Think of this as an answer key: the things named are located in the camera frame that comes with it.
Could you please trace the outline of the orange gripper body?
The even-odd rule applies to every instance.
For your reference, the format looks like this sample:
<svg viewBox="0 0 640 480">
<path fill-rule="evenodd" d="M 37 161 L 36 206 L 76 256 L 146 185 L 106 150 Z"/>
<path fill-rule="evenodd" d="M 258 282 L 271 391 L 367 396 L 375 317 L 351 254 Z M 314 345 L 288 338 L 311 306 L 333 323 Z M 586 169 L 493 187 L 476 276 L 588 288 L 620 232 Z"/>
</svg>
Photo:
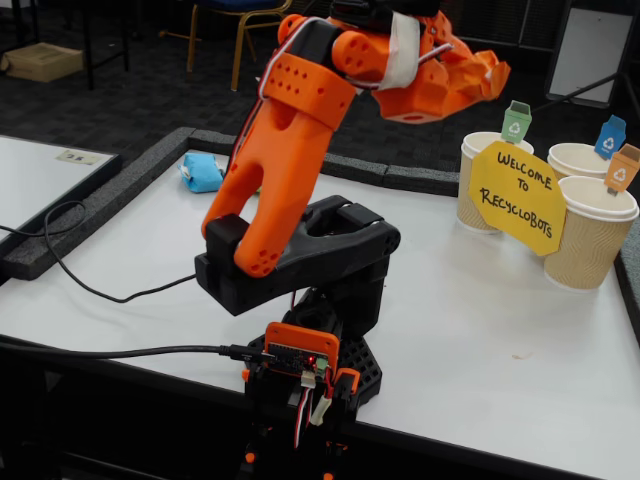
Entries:
<svg viewBox="0 0 640 480">
<path fill-rule="evenodd" d="M 415 17 L 392 19 L 384 73 L 372 88 L 386 120 L 432 122 L 442 116 L 448 74 L 438 56 L 448 43 L 437 46 L 421 25 Z"/>
</svg>

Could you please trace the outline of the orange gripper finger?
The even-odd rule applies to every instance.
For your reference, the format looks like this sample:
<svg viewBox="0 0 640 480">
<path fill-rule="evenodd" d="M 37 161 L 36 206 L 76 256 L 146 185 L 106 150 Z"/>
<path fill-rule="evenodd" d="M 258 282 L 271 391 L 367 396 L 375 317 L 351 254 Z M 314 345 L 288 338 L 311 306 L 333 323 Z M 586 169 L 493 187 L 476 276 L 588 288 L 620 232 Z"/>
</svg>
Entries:
<svg viewBox="0 0 640 480">
<path fill-rule="evenodd" d="M 461 76 L 451 80 L 443 103 L 443 115 L 451 116 L 465 110 L 480 99 L 480 81 L 474 77 Z"/>
<path fill-rule="evenodd" d="M 440 55 L 443 62 L 458 63 L 468 58 L 468 46 L 453 34 L 451 22 L 441 11 L 433 17 L 425 17 L 424 20 L 427 31 L 437 46 L 445 43 L 452 46 L 451 50 Z"/>
</svg>

